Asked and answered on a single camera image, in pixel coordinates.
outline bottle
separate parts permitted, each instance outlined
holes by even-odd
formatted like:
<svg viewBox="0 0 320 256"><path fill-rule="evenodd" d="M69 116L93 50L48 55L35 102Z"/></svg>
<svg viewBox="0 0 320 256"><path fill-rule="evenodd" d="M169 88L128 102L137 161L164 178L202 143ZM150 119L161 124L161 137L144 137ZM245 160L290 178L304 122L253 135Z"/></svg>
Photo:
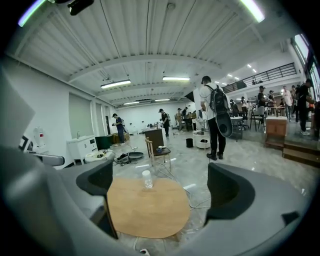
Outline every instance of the bottle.
<svg viewBox="0 0 320 256"><path fill-rule="evenodd" d="M151 189L153 187L152 183L152 178L151 178L151 173L148 170L145 170L142 172L143 180L144 180L144 185L147 189Z"/></svg>

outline ceiling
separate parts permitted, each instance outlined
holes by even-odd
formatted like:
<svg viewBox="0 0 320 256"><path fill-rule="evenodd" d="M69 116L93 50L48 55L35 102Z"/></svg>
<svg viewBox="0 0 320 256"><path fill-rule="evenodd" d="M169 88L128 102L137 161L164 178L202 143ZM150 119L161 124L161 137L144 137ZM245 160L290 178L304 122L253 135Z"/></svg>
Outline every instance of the ceiling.
<svg viewBox="0 0 320 256"><path fill-rule="evenodd" d="M77 16L47 1L17 29L6 54L116 107L179 101L202 76L217 81L299 33L272 1L255 2L261 23L239 0L95 0Z"/></svg>

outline stairs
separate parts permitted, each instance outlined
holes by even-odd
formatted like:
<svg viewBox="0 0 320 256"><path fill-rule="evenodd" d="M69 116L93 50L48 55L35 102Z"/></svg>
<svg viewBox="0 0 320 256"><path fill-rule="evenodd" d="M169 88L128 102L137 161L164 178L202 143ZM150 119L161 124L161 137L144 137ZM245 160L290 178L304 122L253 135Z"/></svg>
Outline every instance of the stairs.
<svg viewBox="0 0 320 256"><path fill-rule="evenodd" d="M320 151L315 148L307 147L306 145L285 142L282 157L320 168Z"/></svg>

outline white cabinet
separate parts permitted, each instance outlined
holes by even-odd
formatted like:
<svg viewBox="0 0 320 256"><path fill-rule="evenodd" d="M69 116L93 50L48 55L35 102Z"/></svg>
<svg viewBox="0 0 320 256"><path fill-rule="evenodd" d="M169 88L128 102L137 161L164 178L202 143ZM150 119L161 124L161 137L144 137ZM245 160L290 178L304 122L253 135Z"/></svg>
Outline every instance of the white cabinet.
<svg viewBox="0 0 320 256"><path fill-rule="evenodd" d="M80 159L84 164L84 159L88 153L97 151L95 136L82 136L67 141L69 151L71 153L73 163L76 164L76 159Z"/></svg>

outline bag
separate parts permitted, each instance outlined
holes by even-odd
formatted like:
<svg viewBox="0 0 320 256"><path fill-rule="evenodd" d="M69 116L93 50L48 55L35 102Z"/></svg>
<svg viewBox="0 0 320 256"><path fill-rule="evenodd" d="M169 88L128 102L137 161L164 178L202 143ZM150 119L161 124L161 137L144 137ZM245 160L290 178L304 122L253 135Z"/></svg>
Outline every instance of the bag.
<svg viewBox="0 0 320 256"><path fill-rule="evenodd" d="M216 89L212 89L212 87L209 85L206 86L209 87L211 90L209 106L212 109L212 111L215 112L217 115L228 113L228 100L223 90L220 89L219 85L216 86Z"/></svg>

